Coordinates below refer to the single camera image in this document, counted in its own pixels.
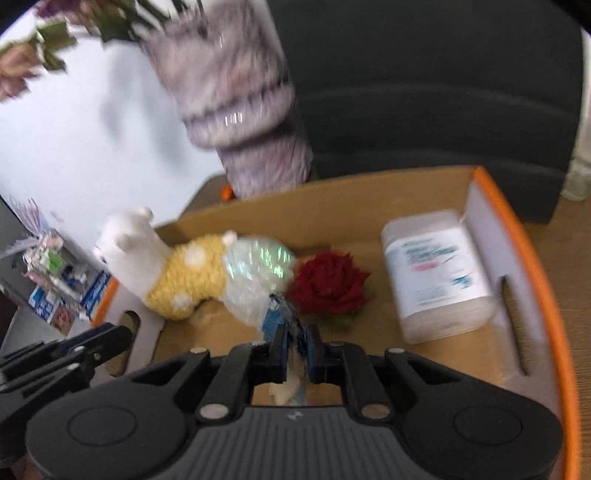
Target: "white plush head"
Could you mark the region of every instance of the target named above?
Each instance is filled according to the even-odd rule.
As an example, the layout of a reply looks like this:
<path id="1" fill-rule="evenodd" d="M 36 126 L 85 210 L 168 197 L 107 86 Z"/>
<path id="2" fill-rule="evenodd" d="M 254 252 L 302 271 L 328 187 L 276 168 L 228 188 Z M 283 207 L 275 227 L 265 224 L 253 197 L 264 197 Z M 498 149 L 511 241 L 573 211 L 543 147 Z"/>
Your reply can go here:
<path id="1" fill-rule="evenodd" d="M 172 250 L 150 225 L 149 208 L 107 218 L 95 245 L 95 257 L 131 293 L 145 299 L 158 281 Z"/>

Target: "vase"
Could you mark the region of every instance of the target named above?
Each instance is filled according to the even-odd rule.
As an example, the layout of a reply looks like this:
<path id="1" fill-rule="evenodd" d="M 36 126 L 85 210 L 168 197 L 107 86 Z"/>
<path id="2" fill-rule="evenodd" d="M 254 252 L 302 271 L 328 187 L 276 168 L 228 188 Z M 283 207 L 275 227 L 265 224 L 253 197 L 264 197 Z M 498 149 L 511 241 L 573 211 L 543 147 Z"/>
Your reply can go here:
<path id="1" fill-rule="evenodd" d="M 189 140 L 218 150 L 237 197 L 306 181 L 311 149 L 294 125 L 294 86 L 248 3 L 182 15 L 151 32 L 144 50 Z"/>

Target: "orange object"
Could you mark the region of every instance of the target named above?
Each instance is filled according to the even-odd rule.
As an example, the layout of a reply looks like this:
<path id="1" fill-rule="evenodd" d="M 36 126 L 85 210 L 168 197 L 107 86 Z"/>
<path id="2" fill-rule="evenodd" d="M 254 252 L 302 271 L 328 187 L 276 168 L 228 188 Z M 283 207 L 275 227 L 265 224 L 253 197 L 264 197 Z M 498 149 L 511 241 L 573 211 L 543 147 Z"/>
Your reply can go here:
<path id="1" fill-rule="evenodd" d="M 226 185 L 225 187 L 222 187 L 222 189 L 220 191 L 220 197 L 223 202 L 229 202 L 230 200 L 233 200 L 236 198 L 236 196 L 234 195 L 234 190 L 232 190 L 232 187 L 230 187 L 230 185 Z"/>
<path id="2" fill-rule="evenodd" d="M 111 302 L 113 301 L 113 297 L 119 288 L 119 281 L 116 278 L 111 278 L 109 280 L 109 284 L 103 294 L 103 297 L 100 300 L 99 306 L 96 309 L 96 314 L 93 319 L 90 320 L 90 324 L 93 328 L 102 325 L 105 321 L 105 316 L 109 307 L 111 306 Z"/>
<path id="3" fill-rule="evenodd" d="M 558 303 L 550 286 L 540 259 L 530 242 L 527 233 L 515 212 L 509 206 L 505 196 L 496 186 L 495 181 L 484 167 L 478 167 L 474 179 L 485 194 L 499 220 L 503 223 L 521 261 L 530 278 L 534 294 L 542 310 L 546 323 L 546 331 L 550 340 L 551 350 L 556 366 L 556 376 L 560 386 L 564 444 L 564 480 L 580 479 L 581 464 L 581 429 L 579 411 L 579 392 L 574 371 L 573 359 L 570 354 L 569 340 L 560 316 Z"/>

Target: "red rose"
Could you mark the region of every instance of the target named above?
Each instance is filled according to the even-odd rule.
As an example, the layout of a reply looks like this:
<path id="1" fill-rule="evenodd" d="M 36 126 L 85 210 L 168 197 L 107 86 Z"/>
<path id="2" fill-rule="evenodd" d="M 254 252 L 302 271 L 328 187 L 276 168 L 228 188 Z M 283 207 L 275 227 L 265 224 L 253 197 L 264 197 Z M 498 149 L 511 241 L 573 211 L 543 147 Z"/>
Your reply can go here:
<path id="1" fill-rule="evenodd" d="M 368 277 L 350 254 L 322 253 L 302 266 L 287 298 L 302 314 L 353 313 L 369 301 L 363 294 Z"/>

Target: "screw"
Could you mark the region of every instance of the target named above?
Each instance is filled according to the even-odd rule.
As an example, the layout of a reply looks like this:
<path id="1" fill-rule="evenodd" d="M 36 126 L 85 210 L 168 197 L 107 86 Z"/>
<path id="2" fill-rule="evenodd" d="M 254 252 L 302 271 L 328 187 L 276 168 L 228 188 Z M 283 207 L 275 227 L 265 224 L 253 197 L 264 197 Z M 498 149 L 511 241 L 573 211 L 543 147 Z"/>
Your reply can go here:
<path id="1" fill-rule="evenodd" d="M 199 410 L 199 414 L 208 420 L 221 420 L 222 418 L 226 417 L 230 413 L 230 410 L 227 406 L 222 405 L 221 403 L 210 403 L 208 405 L 204 405 Z"/>
<path id="2" fill-rule="evenodd" d="M 383 420 L 390 415 L 390 409 L 382 403 L 370 403 L 361 409 L 361 415 L 370 420 Z"/>

